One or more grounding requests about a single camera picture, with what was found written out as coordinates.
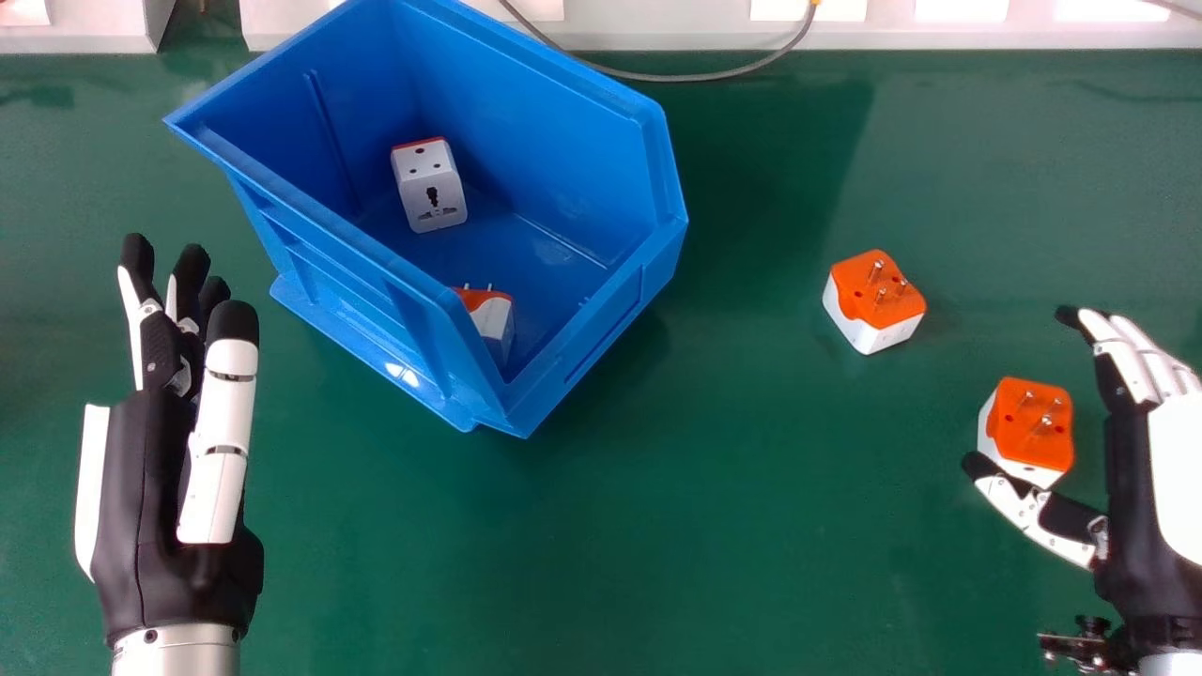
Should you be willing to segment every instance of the green table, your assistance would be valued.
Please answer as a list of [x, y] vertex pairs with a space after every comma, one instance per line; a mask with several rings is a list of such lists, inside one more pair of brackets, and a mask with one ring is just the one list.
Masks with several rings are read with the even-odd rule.
[[[1101, 502], [1060, 302], [1202, 363], [1198, 54], [803, 53], [647, 87], [692, 217], [679, 274], [518, 441], [454, 432], [268, 298], [224, 178], [159, 121], [249, 57], [220, 17], [179, 23], [159, 57], [0, 59], [0, 674], [107, 669], [71, 520], [82, 407], [130, 383], [130, 230], [204, 243], [262, 316], [248, 675], [1012, 676], [1034, 631], [1107, 612], [958, 462], [998, 379], [1060, 384], [1063, 488]], [[819, 296], [873, 247], [930, 312], [864, 358]]]

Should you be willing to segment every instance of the blue container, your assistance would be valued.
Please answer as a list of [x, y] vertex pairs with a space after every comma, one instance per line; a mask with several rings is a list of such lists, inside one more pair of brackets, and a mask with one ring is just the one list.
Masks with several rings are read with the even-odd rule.
[[[457, 0], [352, 0], [166, 121], [230, 177], [272, 296], [464, 432], [529, 437], [688, 224], [659, 105]], [[433, 136], [471, 218], [416, 235], [388, 154]], [[514, 298], [504, 368], [464, 283]]]

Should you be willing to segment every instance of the green tabletop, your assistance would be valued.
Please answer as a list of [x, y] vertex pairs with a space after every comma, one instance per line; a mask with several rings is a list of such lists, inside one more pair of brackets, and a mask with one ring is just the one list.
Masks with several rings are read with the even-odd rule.
[[[71, 520], [82, 407], [130, 387], [131, 230], [163, 259], [203, 243], [262, 318], [248, 675], [1012, 676], [1036, 630], [1108, 611], [958, 463], [1001, 376], [1059, 384], [1063, 488], [1101, 504], [1058, 303], [1202, 363], [1198, 54], [799, 53], [643, 88], [692, 219], [680, 268], [528, 441], [454, 432], [269, 300], [225, 179], [160, 123], [249, 59], [220, 17], [157, 57], [0, 59], [0, 674], [107, 670]], [[819, 298], [874, 247], [930, 309], [862, 357]]]

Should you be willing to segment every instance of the storage bin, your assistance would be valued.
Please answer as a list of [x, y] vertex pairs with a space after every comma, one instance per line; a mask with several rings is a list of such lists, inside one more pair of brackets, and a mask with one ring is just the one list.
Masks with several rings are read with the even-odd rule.
[[[659, 105], [456, 0], [352, 0], [166, 121], [228, 176], [272, 295], [460, 431], [534, 432], [688, 223]], [[470, 218], [416, 235], [388, 153], [433, 136]], [[465, 283], [514, 298], [504, 367]]]

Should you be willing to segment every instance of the orange and white plug adapter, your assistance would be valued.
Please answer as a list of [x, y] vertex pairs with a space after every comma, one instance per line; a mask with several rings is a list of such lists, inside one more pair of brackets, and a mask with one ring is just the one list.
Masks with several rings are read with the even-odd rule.
[[880, 249], [831, 266], [822, 307], [864, 355], [908, 340], [927, 314], [927, 300]]
[[513, 297], [493, 291], [492, 284], [483, 291], [470, 289], [466, 284], [454, 291], [468, 308], [468, 314], [471, 315], [471, 321], [476, 325], [480, 337], [484, 339], [493, 360], [499, 366], [505, 366], [510, 360], [510, 346], [513, 344]]
[[981, 407], [977, 450], [1047, 490], [1072, 468], [1072, 399], [1063, 387], [1002, 378]]

